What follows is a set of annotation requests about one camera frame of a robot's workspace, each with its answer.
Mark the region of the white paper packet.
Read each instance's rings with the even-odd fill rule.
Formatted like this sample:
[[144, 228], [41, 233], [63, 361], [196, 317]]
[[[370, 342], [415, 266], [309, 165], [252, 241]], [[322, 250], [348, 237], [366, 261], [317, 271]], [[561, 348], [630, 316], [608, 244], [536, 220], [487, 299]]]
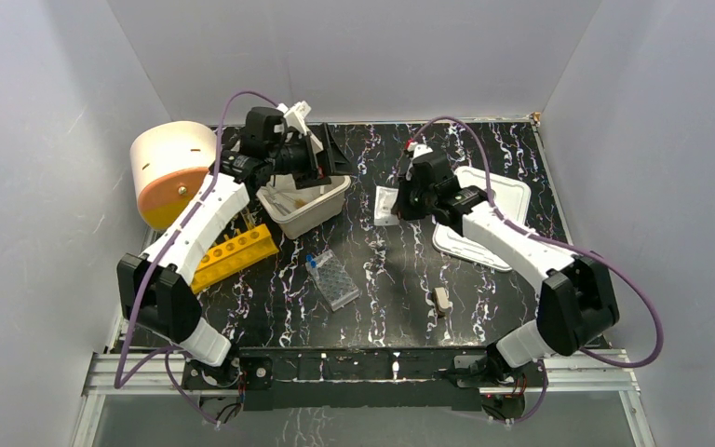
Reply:
[[375, 188], [375, 203], [373, 224], [377, 227], [395, 226], [399, 224], [397, 215], [392, 211], [398, 197], [398, 189], [377, 186]]

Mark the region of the test tube brush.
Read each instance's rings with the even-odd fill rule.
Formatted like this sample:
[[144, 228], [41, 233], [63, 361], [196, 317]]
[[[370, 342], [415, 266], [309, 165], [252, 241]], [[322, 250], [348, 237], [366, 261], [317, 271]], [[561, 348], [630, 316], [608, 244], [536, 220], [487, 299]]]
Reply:
[[294, 205], [295, 209], [298, 210], [305, 207], [308, 204], [308, 201], [302, 198], [294, 198], [292, 200], [292, 204]]

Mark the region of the beige plastic bin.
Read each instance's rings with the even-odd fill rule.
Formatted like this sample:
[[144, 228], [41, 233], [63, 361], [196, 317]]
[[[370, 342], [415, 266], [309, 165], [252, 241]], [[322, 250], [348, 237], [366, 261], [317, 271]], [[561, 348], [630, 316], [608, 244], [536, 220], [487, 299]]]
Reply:
[[[296, 239], [342, 212], [351, 178], [332, 176], [329, 180], [331, 182], [328, 184], [298, 188], [291, 175], [277, 175], [258, 190], [257, 197], [286, 238]], [[293, 199], [302, 198], [308, 204], [291, 214], [283, 215], [267, 200], [267, 192], [284, 193]]]

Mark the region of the white bin lid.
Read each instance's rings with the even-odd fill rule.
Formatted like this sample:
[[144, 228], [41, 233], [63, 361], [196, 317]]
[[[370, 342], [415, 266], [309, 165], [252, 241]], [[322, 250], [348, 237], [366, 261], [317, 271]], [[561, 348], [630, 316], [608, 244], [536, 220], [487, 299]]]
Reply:
[[[492, 199], [503, 216], [518, 226], [526, 223], [526, 216], [532, 195], [531, 188], [524, 182], [507, 178], [494, 173], [490, 174]], [[496, 242], [496, 237], [489, 236], [489, 230], [500, 230], [502, 236], [514, 235], [510, 228], [502, 223], [497, 212], [484, 202], [485, 210], [481, 210], [481, 218], [489, 218], [489, 223], [482, 223], [477, 231], [477, 238], [460, 236], [447, 225], [437, 224], [432, 236], [433, 246], [442, 254], [463, 261], [480, 264], [499, 272], [510, 272], [512, 266], [503, 258], [490, 251], [486, 244]]]

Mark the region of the yellow test tube rack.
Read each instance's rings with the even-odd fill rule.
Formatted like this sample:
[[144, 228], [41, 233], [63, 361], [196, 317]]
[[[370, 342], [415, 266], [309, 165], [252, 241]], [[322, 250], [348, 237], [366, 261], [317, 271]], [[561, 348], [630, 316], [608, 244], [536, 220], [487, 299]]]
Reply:
[[191, 284], [194, 294], [274, 256], [278, 247], [265, 224], [260, 224], [211, 247], [199, 263]]

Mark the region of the clear acrylic tube rack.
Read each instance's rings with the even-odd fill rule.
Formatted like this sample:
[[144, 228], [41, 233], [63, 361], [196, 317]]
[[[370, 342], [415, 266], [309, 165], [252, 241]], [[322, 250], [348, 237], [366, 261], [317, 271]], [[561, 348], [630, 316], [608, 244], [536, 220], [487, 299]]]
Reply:
[[305, 267], [332, 312], [360, 296], [360, 289], [332, 250], [323, 251], [314, 257], [320, 258], [318, 268], [307, 267], [306, 261]]

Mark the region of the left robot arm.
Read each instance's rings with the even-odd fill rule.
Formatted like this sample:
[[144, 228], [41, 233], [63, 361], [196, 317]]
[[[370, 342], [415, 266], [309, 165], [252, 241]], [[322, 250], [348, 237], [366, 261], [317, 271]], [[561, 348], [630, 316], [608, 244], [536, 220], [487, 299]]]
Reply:
[[228, 353], [231, 342], [203, 317], [193, 291], [196, 268], [227, 224], [278, 176], [310, 191], [351, 174], [344, 153], [325, 131], [305, 121], [310, 105], [256, 106], [249, 110], [236, 145], [225, 150], [216, 133], [193, 121], [146, 130], [132, 144], [136, 174], [179, 193], [179, 214], [157, 226], [159, 239], [117, 266], [123, 314], [185, 350], [205, 365], [215, 386], [229, 387], [241, 373]]

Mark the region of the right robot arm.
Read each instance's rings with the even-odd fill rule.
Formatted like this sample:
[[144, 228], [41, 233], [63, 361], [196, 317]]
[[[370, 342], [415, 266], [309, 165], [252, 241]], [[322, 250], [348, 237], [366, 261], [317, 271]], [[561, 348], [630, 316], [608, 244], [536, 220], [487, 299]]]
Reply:
[[538, 295], [535, 319], [487, 348], [487, 372], [496, 384], [512, 385], [530, 362], [572, 355], [619, 321], [606, 266], [539, 242], [530, 229], [513, 229], [485, 190], [460, 184], [444, 154], [417, 144], [404, 158], [393, 213], [405, 221], [433, 217], [500, 257]]

